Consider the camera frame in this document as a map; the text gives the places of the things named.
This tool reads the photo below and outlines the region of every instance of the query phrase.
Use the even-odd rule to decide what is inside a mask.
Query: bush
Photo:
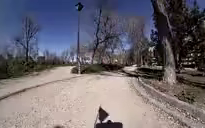
[[[120,70],[122,68],[123,67],[120,65],[111,65],[111,64],[82,65],[81,74],[99,73],[102,71],[114,71],[114,70]],[[74,67],[71,70],[71,73],[77,74],[78,67]]]

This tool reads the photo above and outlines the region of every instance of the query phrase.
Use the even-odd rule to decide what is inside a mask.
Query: gravel path
[[[0,128],[93,128],[99,106],[123,128],[179,128],[120,74],[84,75],[0,101]]]

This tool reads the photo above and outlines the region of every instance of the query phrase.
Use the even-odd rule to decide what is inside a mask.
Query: bare tree
[[[36,37],[38,32],[39,26],[32,18],[26,16],[23,19],[22,35],[15,38],[16,45],[24,51],[26,62],[29,61],[29,56],[38,51]]]
[[[120,17],[111,11],[99,8],[99,13],[95,16],[94,23],[96,32],[91,63],[93,63],[98,48],[100,48],[99,61],[101,61],[102,56],[106,53],[106,49],[111,47],[113,43],[118,43],[119,37],[122,34],[120,30]]]
[[[133,53],[133,60],[136,64],[142,65],[142,51],[145,49],[145,22],[143,17],[127,17],[126,32],[130,42],[130,53]]]
[[[171,46],[173,37],[169,17],[165,9],[166,0],[151,0],[154,14],[157,16],[158,38],[164,45],[165,72],[164,80],[173,85],[176,83],[175,61]]]
[[[70,51],[68,49],[64,50],[62,52],[62,60],[65,63],[69,63],[70,62]]]

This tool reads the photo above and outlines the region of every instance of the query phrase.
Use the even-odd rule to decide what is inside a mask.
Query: curb
[[[123,70],[123,71],[125,73],[129,74],[130,76],[131,75],[132,76],[136,75],[134,73],[131,73],[131,72],[128,72],[128,71],[125,71],[125,70]],[[136,87],[136,85],[134,84],[135,88],[137,89],[137,91],[141,95],[143,95],[149,101],[152,101],[154,99],[156,99],[159,102],[162,101],[164,103],[167,103],[167,104],[169,104],[171,106],[174,106],[174,107],[178,108],[181,111],[186,112],[187,114],[191,115],[194,118],[197,118],[198,120],[202,120],[205,123],[205,110],[202,110],[202,109],[197,108],[197,107],[195,107],[193,105],[190,105],[188,103],[180,101],[177,98],[174,98],[172,96],[169,96],[169,95],[166,95],[166,94],[164,94],[162,92],[159,92],[156,89],[154,89],[153,87],[151,87],[150,85],[144,83],[138,76],[137,76],[137,78],[138,78],[138,82],[137,82],[138,87]],[[147,95],[142,94],[143,92],[140,91],[139,86],[141,86],[150,96],[152,96],[152,98],[148,98],[148,94]],[[198,125],[200,125],[199,126],[199,128],[200,128],[202,126],[201,124],[195,124],[195,125],[192,126],[191,123],[188,124],[189,120],[185,121],[183,119],[180,119],[182,117],[176,116],[176,114],[174,114],[172,112],[167,112],[167,113],[177,117],[181,122],[187,124],[189,127],[198,127]]]
[[[138,79],[138,81],[140,83],[142,83],[141,85],[143,86],[143,88],[145,88],[145,90],[150,95],[152,95],[153,97],[156,97],[156,99],[158,101],[163,101],[163,102],[166,102],[166,103],[168,103],[170,105],[173,105],[174,107],[177,107],[180,110],[189,113],[191,116],[193,116],[195,118],[199,118],[203,122],[205,122],[205,110],[202,110],[202,109],[197,108],[197,107],[195,107],[193,105],[190,105],[188,103],[180,101],[177,98],[174,98],[172,96],[169,96],[169,95],[166,95],[164,93],[161,93],[161,92],[157,91],[156,89],[154,89],[153,87],[145,84],[140,78]]]
[[[0,96],[0,101],[4,100],[6,98],[9,98],[11,96],[17,95],[17,94],[19,94],[21,92],[25,92],[25,91],[34,89],[34,88],[38,88],[38,87],[41,87],[41,86],[46,86],[48,84],[53,84],[53,83],[57,83],[57,82],[63,82],[63,81],[66,81],[66,80],[72,80],[72,79],[79,78],[79,77],[82,77],[82,76],[74,76],[74,77],[70,77],[70,78],[65,78],[65,79],[61,79],[61,80],[55,80],[55,81],[46,82],[46,83],[43,83],[43,84],[38,84],[38,85],[35,85],[35,86],[32,86],[32,87],[28,87],[28,88],[23,88],[23,89],[20,89],[18,91],[11,92],[11,93],[5,94],[3,96]]]
[[[162,103],[154,99],[148,92],[146,91],[145,88],[140,86],[138,84],[138,81],[135,80],[136,82],[133,83],[133,86],[137,93],[139,93],[140,96],[145,98],[146,101],[154,105],[155,107],[159,108],[161,111],[167,113],[168,115],[172,116],[176,121],[178,121],[181,125],[189,127],[189,128],[205,128],[205,125],[198,122],[194,121],[193,119],[190,119],[180,113],[179,111],[176,110],[174,107],[168,106],[168,104]]]

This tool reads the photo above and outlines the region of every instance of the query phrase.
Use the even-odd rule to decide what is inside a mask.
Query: tree trunk
[[[28,63],[29,61],[29,42],[27,42],[27,45],[26,45],[26,63]]]
[[[176,73],[175,73],[175,60],[174,54],[167,38],[163,39],[165,43],[165,69],[164,69],[164,81],[168,84],[173,85],[176,83]]]
[[[173,85],[176,83],[176,72],[175,72],[175,59],[171,45],[171,39],[173,37],[171,31],[171,25],[169,22],[168,15],[165,11],[163,0],[151,0],[154,13],[156,14],[156,22],[158,29],[159,40],[164,45],[164,78],[168,84]]]
[[[94,57],[95,57],[95,53],[96,53],[96,49],[93,50],[93,54],[92,54],[92,58],[91,58],[91,64],[93,64],[93,60],[94,60]]]

